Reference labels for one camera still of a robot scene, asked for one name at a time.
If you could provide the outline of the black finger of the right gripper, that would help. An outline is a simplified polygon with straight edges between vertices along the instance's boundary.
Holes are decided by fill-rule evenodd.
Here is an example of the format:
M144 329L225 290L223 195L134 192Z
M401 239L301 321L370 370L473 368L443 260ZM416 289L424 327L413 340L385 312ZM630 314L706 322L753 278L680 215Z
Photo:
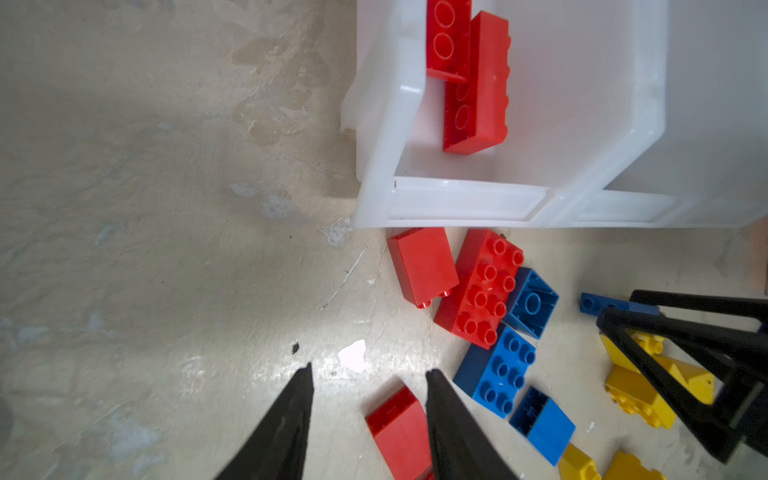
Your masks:
M728 313L755 318L762 327L751 332L615 308L597 319L601 332L723 464L742 444L767 454L767 309ZM649 354L638 333L671 341L696 363Z
M630 295L630 301L646 305L753 318L761 322L764 327L767 326L767 301L761 299L634 290Z

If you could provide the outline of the small blue lego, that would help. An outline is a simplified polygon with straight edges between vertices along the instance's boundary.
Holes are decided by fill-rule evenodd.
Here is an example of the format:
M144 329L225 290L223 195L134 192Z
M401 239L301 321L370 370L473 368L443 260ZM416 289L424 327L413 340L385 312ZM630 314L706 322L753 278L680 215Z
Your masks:
M606 308L615 308L622 311L636 312L647 315L661 314L658 306L636 303L631 301L618 300L614 298L595 295L587 292L581 294L580 312L583 314L599 317Z

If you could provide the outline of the red lego long brick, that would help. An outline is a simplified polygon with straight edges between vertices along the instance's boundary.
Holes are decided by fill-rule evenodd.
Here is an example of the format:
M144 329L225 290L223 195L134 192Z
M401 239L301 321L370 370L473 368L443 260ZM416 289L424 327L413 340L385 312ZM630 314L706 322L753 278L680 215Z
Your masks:
M486 11L472 19L468 81L445 88L445 152L471 155L505 141L510 45L506 19Z

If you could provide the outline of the red lego small brick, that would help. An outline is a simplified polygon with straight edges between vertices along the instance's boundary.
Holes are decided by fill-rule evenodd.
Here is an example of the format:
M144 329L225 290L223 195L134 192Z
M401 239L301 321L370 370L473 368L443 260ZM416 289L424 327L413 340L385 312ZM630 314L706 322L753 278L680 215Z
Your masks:
M394 479L433 479L425 411L402 386L365 421Z

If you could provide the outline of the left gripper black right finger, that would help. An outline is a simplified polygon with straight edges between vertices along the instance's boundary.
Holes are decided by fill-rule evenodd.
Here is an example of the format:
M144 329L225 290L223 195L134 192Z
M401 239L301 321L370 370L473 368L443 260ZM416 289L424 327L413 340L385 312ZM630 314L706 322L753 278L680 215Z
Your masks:
M518 477L493 448L439 369L426 372L426 414L435 479Z

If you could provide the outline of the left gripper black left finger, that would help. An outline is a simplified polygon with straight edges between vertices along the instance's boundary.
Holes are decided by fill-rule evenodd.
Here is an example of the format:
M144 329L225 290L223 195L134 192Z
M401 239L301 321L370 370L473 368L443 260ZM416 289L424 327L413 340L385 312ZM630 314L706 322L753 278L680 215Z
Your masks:
M238 453L218 473L225 479L303 477L313 403L310 364L298 369Z

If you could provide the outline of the yellow lego stud brick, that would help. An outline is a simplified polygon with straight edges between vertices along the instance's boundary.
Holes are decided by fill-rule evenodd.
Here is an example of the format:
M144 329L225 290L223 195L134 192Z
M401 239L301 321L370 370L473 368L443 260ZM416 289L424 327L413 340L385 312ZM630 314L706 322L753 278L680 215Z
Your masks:
M681 360L657 356L656 361L689 393L703 404L715 398L715 377L702 367ZM629 415L640 415L653 428L671 429L677 416L669 404L639 372L615 365L609 374L606 391L619 408Z

